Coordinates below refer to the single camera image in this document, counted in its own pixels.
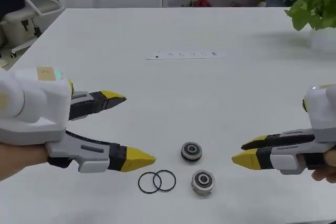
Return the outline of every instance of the office chair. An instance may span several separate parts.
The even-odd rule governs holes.
[[[22,45],[12,48],[10,53],[10,56],[12,58],[16,58],[17,56],[16,53],[18,51],[30,47],[37,40],[37,38],[39,38],[42,35],[41,30],[37,26],[34,18],[62,12],[65,9],[64,5],[60,0],[25,0],[25,1],[26,6],[23,9],[18,10],[16,12],[8,13],[0,23],[0,25],[3,25],[5,23],[13,24],[21,22],[26,31],[28,31],[28,25],[30,21],[34,26],[35,38],[23,43]]]

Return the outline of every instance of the white table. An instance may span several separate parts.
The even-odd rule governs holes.
[[[307,35],[273,8],[66,10],[13,70],[53,65],[76,90],[126,95],[126,103],[69,129],[138,147],[157,161],[127,174],[79,174],[75,164],[28,168],[1,183],[0,222],[281,224],[335,218],[335,185],[314,182],[310,172],[283,176],[231,162],[255,136],[310,126],[302,98],[311,85],[335,81],[336,59],[312,53]],[[145,59],[159,50],[205,49],[224,52],[226,59]],[[180,157],[187,141],[204,150],[195,166]],[[176,188],[140,192],[139,176],[159,169],[176,174]],[[206,199],[190,187],[198,169],[216,178]],[[169,178],[163,180],[169,186]]]

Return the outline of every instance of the o-ring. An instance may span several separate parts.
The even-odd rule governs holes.
[[[161,189],[161,185],[162,185],[162,184],[160,184],[160,186],[157,186],[156,183],[155,183],[155,175],[158,176],[159,173],[169,173],[169,174],[171,174],[171,175],[174,177],[174,185],[173,185],[171,188],[169,188],[169,189]],[[176,176],[175,176],[175,174],[173,174],[170,170],[160,170],[160,171],[158,171],[157,173],[155,173],[155,175],[154,175],[154,177],[153,177],[153,185],[156,187],[156,189],[157,189],[158,191],[167,193],[167,192],[169,192],[169,191],[171,191],[171,190],[173,190],[173,189],[175,188],[175,186],[176,186]]]
[[[155,177],[158,177],[158,178],[159,178],[159,180],[160,180],[160,185],[159,185],[159,187],[157,187],[156,184],[154,183],[154,184],[155,184],[155,187],[156,187],[156,190],[155,190],[155,191],[145,191],[144,189],[141,188],[141,186],[140,186],[140,180],[141,180],[141,178],[142,178],[144,175],[146,175],[146,174],[153,174],[153,175],[154,175],[154,176],[153,176],[153,181],[155,181]],[[138,179],[138,187],[139,187],[139,189],[140,189],[143,193],[145,193],[145,194],[155,194],[157,191],[160,190],[161,186],[162,186],[162,179],[161,179],[161,177],[160,177],[157,173],[154,173],[154,172],[146,172],[146,173],[143,173],[143,174],[139,177],[139,179]]]

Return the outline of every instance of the green leaf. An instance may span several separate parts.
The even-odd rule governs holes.
[[[322,27],[322,18],[319,15],[313,15],[309,19],[309,25],[314,30],[319,30]]]
[[[295,30],[302,30],[310,20],[310,13],[307,10],[299,9],[291,14],[292,24]]]
[[[305,0],[298,0],[292,5],[291,9],[307,9],[307,2]]]

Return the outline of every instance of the label sticker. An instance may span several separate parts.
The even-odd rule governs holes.
[[[39,81],[56,81],[52,67],[37,67],[37,78]]]
[[[8,95],[0,94],[0,111],[5,111],[8,106]]]

